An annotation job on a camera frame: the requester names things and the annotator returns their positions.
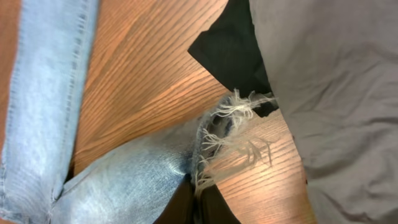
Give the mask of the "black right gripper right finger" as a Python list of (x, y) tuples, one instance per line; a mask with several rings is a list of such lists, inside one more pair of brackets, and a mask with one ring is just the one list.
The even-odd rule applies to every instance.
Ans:
[(204, 189), (198, 198), (198, 222), (202, 224), (240, 224), (216, 185)]

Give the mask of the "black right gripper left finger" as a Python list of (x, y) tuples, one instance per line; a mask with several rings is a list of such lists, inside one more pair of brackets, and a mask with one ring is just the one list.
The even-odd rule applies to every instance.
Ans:
[(187, 174), (154, 224), (191, 224), (193, 205), (194, 188), (191, 176)]

